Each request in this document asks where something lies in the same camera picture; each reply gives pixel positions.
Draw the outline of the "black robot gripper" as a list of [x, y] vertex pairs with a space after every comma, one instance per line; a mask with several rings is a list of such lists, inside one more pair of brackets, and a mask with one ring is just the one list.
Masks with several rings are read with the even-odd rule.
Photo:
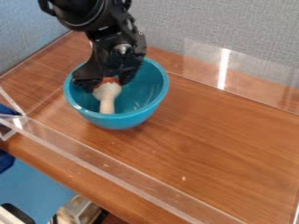
[[72, 72], [72, 83], [86, 93], [104, 77], [118, 77], [124, 86], [136, 76], [146, 52], [145, 35], [137, 30], [128, 12], [114, 12], [110, 24], [86, 32], [92, 44], [88, 61]]

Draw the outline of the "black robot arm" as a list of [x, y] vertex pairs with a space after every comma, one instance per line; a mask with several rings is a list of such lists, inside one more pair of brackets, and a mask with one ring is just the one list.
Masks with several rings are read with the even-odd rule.
[[105, 78], [125, 85], [136, 76], [146, 53], [145, 35], [129, 14], [132, 0], [37, 0], [42, 12], [56, 17], [90, 42], [90, 56], [72, 72], [72, 83], [90, 93]]

